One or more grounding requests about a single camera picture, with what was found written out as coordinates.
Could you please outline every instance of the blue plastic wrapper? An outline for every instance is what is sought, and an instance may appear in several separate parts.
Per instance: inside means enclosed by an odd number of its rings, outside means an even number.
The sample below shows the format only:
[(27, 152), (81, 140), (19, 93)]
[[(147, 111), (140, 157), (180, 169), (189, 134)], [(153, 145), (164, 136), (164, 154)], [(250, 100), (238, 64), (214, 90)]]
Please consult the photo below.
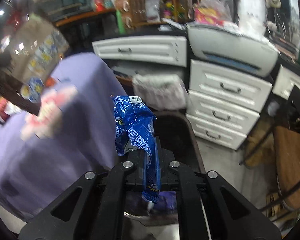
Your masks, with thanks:
[(124, 148), (129, 139), (131, 145), (145, 150), (143, 196), (157, 203), (160, 190), (160, 178), (158, 178), (160, 167), (153, 137), (155, 115), (140, 97), (117, 96), (112, 99), (116, 120), (117, 153), (118, 155), (124, 154)]

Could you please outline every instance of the metal bolt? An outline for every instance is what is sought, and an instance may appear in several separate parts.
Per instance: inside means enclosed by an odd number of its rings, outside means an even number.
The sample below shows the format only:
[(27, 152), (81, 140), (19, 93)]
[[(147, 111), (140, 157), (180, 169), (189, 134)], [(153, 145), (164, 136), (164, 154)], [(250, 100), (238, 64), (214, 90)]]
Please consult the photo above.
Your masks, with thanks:
[(93, 179), (94, 178), (94, 172), (92, 172), (92, 171), (88, 171), (85, 175), (84, 175), (84, 177), (86, 178), (86, 179)]
[(218, 173), (216, 173), (215, 171), (209, 171), (208, 177), (211, 179), (215, 179), (216, 177), (218, 177)]
[(125, 168), (131, 168), (131, 167), (133, 166), (133, 163), (132, 163), (132, 162), (129, 162), (129, 161), (126, 161), (126, 162), (123, 163), (123, 166), (124, 166)]
[(172, 168), (177, 168), (177, 167), (180, 166), (180, 163), (177, 162), (177, 161), (172, 161), (172, 162), (170, 162), (170, 166), (171, 166)]

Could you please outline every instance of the pink flower print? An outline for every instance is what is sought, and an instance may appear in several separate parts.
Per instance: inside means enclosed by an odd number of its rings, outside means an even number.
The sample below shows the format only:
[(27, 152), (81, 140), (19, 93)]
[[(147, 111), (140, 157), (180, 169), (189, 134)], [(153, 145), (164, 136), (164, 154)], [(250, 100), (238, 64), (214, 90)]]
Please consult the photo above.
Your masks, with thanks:
[(41, 98), (39, 115), (27, 114), (26, 125), (21, 130), (21, 139), (28, 140), (33, 134), (38, 138), (53, 138), (53, 135), (61, 130), (61, 107), (72, 100), (78, 93), (75, 86), (69, 86), (56, 91), (50, 90)]

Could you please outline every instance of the white cabinet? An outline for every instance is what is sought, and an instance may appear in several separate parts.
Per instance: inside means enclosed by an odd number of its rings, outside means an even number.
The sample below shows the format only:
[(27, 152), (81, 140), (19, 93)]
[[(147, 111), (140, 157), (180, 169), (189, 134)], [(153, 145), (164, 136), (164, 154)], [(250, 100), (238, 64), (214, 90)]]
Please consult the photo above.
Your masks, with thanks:
[(248, 134), (259, 113), (219, 98), (189, 90), (187, 114)]
[(288, 99), (295, 85), (300, 89), (300, 76), (281, 65), (272, 92)]
[(181, 36), (130, 36), (92, 43), (104, 59), (137, 60), (187, 66), (187, 39)]
[(190, 89), (260, 112), (272, 84), (226, 67), (191, 60)]
[(247, 137), (245, 134), (238, 133), (224, 126), (208, 122), (189, 114), (186, 114), (186, 117), (190, 121), (196, 136), (234, 150), (238, 149)]

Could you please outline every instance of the tiled floor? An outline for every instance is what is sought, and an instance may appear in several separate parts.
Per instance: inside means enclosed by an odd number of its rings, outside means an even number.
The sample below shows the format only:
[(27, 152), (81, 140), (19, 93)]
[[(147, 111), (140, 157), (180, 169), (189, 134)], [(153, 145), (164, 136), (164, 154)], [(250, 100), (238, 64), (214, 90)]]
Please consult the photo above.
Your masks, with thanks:
[[(239, 165), (243, 150), (235, 152), (200, 138), (197, 138), (197, 143), (206, 171), (217, 171), (257, 208), (266, 204), (266, 195), (276, 189), (275, 166), (261, 165), (249, 170)], [(16, 233), (25, 224), (2, 207), (0, 207), (0, 216), (8, 228)], [(133, 240), (177, 240), (179, 228), (177, 224), (147, 228), (140, 222), (131, 220), (130, 238)]]

